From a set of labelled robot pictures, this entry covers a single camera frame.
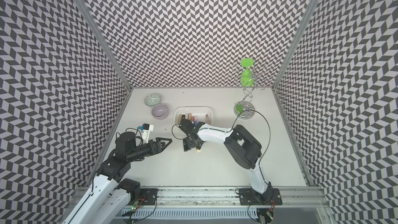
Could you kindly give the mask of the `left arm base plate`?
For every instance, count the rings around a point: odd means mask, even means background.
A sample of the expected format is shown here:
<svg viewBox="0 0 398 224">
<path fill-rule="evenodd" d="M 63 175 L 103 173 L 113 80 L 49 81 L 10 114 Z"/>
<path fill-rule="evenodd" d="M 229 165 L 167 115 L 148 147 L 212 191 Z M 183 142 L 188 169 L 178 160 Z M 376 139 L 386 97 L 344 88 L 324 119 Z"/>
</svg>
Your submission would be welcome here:
<svg viewBox="0 0 398 224">
<path fill-rule="evenodd" d="M 155 206 L 159 190 L 157 188 L 143 188 L 131 201 L 131 205 Z"/>
</svg>

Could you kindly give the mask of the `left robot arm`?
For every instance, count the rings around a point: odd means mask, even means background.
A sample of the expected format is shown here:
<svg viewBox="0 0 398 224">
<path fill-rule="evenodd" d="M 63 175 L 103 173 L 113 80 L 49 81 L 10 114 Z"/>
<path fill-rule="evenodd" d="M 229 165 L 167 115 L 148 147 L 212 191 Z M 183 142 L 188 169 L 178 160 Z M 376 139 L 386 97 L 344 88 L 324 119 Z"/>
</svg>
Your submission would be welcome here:
<svg viewBox="0 0 398 224">
<path fill-rule="evenodd" d="M 131 201 L 141 196 L 141 184 L 125 178 L 131 163 L 163 152 L 172 139 L 156 138 L 144 142 L 133 132 L 116 138 L 115 149 L 95 172 L 92 183 L 64 224 L 109 224 Z"/>
</svg>

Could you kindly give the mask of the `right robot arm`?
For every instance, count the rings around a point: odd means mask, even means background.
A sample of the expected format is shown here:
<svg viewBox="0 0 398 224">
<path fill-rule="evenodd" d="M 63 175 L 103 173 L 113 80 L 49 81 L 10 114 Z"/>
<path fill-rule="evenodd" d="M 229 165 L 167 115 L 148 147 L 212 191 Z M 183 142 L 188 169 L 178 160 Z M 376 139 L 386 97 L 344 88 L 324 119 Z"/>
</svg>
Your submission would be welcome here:
<svg viewBox="0 0 398 224">
<path fill-rule="evenodd" d="M 186 120 L 178 128 L 186 135 L 182 139 L 185 151 L 193 148 L 200 150 L 206 142 L 224 145 L 233 160 L 248 170 L 254 202 L 264 205 L 271 202 L 273 187 L 263 175 L 260 165 L 262 145 L 246 128 L 238 124 L 229 130 L 205 122 L 193 124 Z"/>
</svg>

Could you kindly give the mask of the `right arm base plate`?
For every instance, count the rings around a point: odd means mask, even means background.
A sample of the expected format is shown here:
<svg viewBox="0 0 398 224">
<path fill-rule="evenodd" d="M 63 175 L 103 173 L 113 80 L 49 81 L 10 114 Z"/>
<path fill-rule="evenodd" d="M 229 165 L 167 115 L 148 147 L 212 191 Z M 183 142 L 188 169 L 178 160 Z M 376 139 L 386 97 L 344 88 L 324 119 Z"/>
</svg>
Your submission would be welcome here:
<svg viewBox="0 0 398 224">
<path fill-rule="evenodd" d="M 252 188 L 238 188 L 239 201 L 242 206 L 249 205 L 282 205 L 282 196 L 279 189 L 269 188 L 265 193 L 258 193 Z"/>
</svg>

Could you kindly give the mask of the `white plastic storage box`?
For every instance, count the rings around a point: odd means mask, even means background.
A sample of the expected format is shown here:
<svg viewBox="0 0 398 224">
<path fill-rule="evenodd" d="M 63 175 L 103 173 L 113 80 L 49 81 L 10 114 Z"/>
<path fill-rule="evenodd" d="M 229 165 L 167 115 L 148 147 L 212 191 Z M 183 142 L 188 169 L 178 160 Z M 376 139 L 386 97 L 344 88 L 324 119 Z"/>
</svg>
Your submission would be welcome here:
<svg viewBox="0 0 398 224">
<path fill-rule="evenodd" d="M 192 116 L 194 117 L 198 116 L 199 122 L 205 122 L 205 123 L 206 123 L 206 114 L 208 114 L 210 118 L 209 125 L 212 125 L 213 112 L 209 107 L 180 107 L 175 111 L 173 124 L 178 124 L 177 121 L 179 114 L 185 115 L 186 118 L 188 119 L 189 113 L 191 113 Z"/>
</svg>

